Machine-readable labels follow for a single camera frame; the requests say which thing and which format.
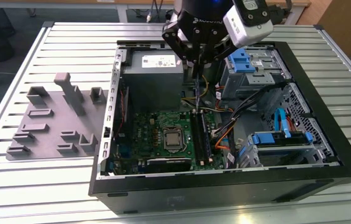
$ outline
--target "green circuit board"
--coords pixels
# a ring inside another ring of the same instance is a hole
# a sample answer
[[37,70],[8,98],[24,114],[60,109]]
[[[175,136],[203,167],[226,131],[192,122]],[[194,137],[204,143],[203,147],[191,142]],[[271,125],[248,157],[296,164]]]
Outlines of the green circuit board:
[[[212,112],[204,114],[208,130],[215,128]],[[182,130],[183,149],[171,152],[166,149],[164,131],[168,128]],[[219,169],[223,167],[222,153],[214,154],[212,162],[203,166],[196,163],[194,140],[190,122],[190,112],[158,112],[136,113],[134,116],[132,135],[132,155],[134,159],[186,157],[192,159],[192,170]]]

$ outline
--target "yellow wire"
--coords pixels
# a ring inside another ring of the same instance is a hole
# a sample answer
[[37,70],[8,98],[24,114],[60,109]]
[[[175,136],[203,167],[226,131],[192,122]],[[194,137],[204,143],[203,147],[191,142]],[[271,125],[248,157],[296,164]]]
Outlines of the yellow wire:
[[[204,89],[204,91],[203,91],[203,93],[200,94],[199,97],[203,97],[203,96],[207,94],[207,91],[208,91],[208,81],[207,81],[204,75],[202,75],[202,77],[203,77],[204,82],[206,82],[206,89]],[[182,98],[182,99],[195,99],[195,98],[196,98],[196,97],[184,97],[184,98]]]

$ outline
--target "floor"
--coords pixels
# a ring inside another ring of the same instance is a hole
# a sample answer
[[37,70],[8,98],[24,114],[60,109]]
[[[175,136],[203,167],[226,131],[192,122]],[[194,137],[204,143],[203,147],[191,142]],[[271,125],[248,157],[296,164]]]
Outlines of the floor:
[[[9,38],[16,49],[16,55],[0,63],[0,72],[16,73],[27,56],[44,21],[56,22],[119,22],[115,9],[37,9],[37,16],[29,17],[25,9],[5,9],[17,33]],[[136,17],[128,10],[130,22],[146,22],[146,18]],[[0,102],[9,87],[13,75],[0,74]]]

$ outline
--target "aluminum slatted table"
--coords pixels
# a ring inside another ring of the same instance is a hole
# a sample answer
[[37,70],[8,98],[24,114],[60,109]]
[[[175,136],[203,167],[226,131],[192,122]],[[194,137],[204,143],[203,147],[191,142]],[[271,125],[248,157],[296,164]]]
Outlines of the aluminum slatted table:
[[[294,203],[119,217],[87,195],[92,157],[7,161],[29,87],[59,91],[55,73],[69,72],[81,90],[108,89],[116,41],[160,40],[160,34],[160,24],[139,23],[56,23],[41,29],[0,104],[0,223],[351,223],[351,184]],[[312,26],[276,26],[266,40],[288,42],[351,143],[351,61]]]

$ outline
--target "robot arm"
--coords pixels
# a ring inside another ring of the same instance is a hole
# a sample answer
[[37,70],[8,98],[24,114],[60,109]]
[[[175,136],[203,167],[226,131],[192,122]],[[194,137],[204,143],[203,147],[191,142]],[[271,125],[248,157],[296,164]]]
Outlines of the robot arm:
[[[272,32],[272,10],[264,0],[183,0],[180,5],[178,20],[164,26],[162,36],[194,67],[194,78],[204,65],[224,59]],[[179,30],[192,46],[183,43]]]

